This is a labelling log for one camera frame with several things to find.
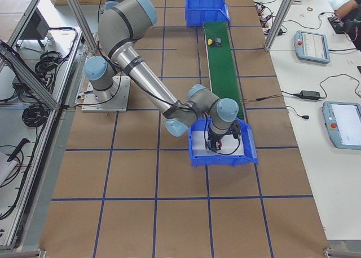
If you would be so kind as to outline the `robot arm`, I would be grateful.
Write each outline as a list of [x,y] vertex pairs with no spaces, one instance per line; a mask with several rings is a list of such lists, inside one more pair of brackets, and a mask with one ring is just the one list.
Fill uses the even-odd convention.
[[157,21],[156,10],[150,0],[124,0],[106,10],[100,18],[100,45],[112,63],[118,65],[147,95],[166,119],[165,127],[173,136],[180,137],[202,116],[208,115],[205,147],[218,152],[222,138],[232,135],[241,139],[236,121],[239,111],[233,99],[219,98],[201,84],[194,85],[188,100],[182,103],[161,82],[133,47]]

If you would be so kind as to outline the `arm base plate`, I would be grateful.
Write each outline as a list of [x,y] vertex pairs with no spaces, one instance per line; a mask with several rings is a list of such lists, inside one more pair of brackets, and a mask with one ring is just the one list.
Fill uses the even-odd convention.
[[89,82],[83,98],[83,112],[125,112],[127,110],[131,79],[126,75],[113,77],[113,86],[108,91],[97,91]]

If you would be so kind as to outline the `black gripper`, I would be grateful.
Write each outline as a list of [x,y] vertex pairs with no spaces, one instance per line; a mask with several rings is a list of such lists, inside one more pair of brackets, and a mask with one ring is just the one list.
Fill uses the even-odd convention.
[[207,148],[209,150],[216,150],[217,142],[221,141],[224,134],[217,134],[212,130],[208,130],[208,138],[206,141]]

